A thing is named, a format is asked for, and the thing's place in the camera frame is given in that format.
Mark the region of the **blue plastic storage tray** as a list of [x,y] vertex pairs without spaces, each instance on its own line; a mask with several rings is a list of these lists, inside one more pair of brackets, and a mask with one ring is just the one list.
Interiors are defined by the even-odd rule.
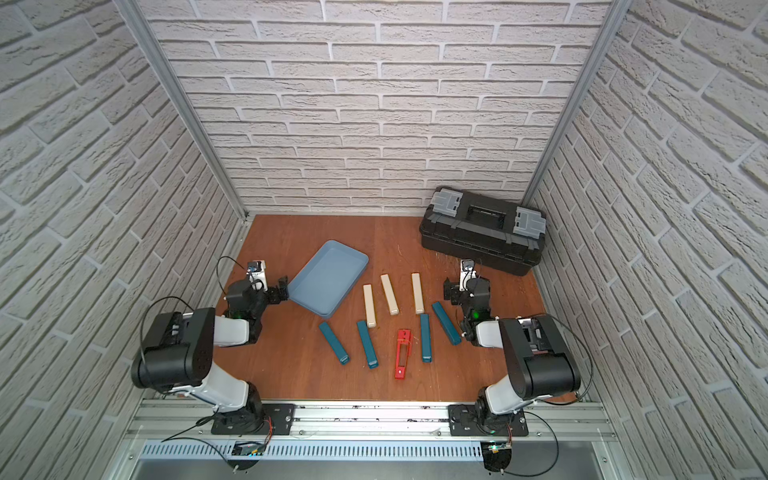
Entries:
[[288,285],[289,299],[329,319],[357,283],[369,257],[341,242],[325,242]]

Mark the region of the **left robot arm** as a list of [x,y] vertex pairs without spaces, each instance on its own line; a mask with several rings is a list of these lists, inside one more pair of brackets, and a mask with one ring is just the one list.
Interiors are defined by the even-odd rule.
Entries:
[[263,278],[244,279],[230,285],[223,316],[213,307],[158,314],[141,339],[131,369],[133,384],[209,404],[207,419],[214,435],[288,434],[295,406],[265,405],[252,383],[234,377],[213,359],[216,347],[255,344],[266,308],[288,298],[287,277],[274,287]]

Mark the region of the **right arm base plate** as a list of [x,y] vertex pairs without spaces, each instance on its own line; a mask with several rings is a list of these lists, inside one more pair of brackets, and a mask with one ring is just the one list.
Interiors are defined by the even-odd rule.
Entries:
[[457,436],[526,437],[527,420],[522,411],[492,414],[475,404],[450,404],[447,407],[450,434]]

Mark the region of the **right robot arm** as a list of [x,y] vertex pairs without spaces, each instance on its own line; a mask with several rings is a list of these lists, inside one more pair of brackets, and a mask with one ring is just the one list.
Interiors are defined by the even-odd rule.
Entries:
[[444,298],[462,310],[462,337],[474,346],[504,353],[506,375],[482,388],[475,403],[458,417],[464,432],[493,435],[511,431],[524,407],[534,401],[577,391],[582,376],[552,316],[494,316],[490,293],[490,281],[483,277],[443,283]]

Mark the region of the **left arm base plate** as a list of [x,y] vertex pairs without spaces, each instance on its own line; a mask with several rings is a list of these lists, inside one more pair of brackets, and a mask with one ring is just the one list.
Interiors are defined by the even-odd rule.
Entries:
[[254,409],[247,405],[239,410],[217,413],[211,427],[212,435],[288,435],[294,421],[296,405],[266,403]]

